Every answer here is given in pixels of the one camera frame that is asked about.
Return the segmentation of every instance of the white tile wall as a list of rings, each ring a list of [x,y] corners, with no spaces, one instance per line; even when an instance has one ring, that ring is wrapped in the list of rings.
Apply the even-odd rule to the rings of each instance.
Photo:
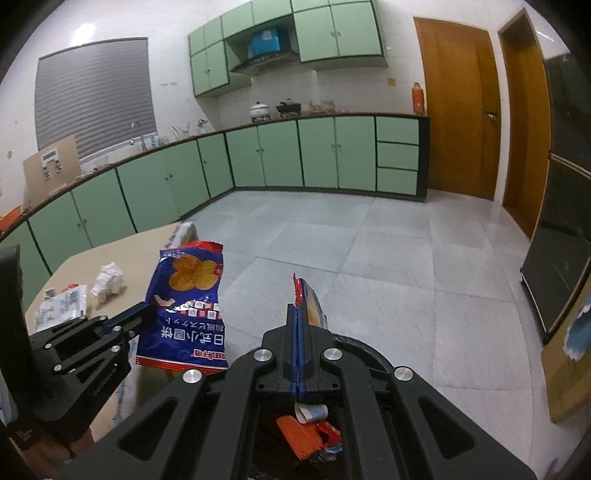
[[[249,121],[256,101],[274,106],[290,97],[304,104],[334,99],[349,111],[412,111],[411,86],[424,87],[423,64],[413,17],[439,18],[484,28],[491,34],[502,99],[501,159],[495,198],[505,188],[509,151],[509,106],[506,75],[496,32],[526,8],[544,57],[567,51],[556,32],[524,0],[376,0],[384,34],[388,68],[315,72],[299,64],[255,77],[252,86],[219,99],[193,97],[187,61],[187,35],[196,27],[246,0],[66,0],[34,32],[0,85],[0,215],[21,203],[21,163],[37,151],[34,91],[40,56],[68,48],[83,24],[94,27],[86,41],[148,37],[152,100],[158,133],[174,138],[172,125],[207,118],[208,128],[227,128]],[[395,87],[387,77],[397,80]],[[7,158],[9,151],[12,157]]]

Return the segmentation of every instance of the silver screw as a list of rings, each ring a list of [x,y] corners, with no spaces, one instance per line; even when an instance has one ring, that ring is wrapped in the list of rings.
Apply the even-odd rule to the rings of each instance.
[[[401,382],[407,382],[413,377],[413,371],[409,367],[398,367],[394,370],[394,376]]]
[[[195,368],[187,370],[185,373],[183,373],[183,380],[185,383],[197,383],[201,381],[202,378],[203,374]]]
[[[266,348],[259,348],[253,356],[257,362],[266,362],[273,357],[273,352]]]
[[[338,348],[327,348],[323,355],[327,360],[338,360],[343,356],[343,352],[341,352]]]

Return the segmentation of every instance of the blue box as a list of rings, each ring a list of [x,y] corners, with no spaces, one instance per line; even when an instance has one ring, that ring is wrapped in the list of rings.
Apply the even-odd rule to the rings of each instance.
[[[289,50],[289,36],[277,27],[256,32],[251,37],[252,56],[273,51]]]

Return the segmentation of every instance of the gray tile floor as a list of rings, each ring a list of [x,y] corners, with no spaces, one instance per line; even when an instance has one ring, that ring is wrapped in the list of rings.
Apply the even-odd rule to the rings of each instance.
[[[329,328],[408,365],[539,478],[589,420],[548,417],[537,321],[519,283],[528,240],[500,205],[431,190],[425,204],[234,192],[192,218],[224,244],[230,360],[285,321],[296,273]]]

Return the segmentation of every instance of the white cooking pot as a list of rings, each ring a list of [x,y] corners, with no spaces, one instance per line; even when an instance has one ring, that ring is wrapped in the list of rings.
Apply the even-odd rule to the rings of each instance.
[[[263,118],[269,116],[269,106],[257,102],[251,107],[251,118]]]

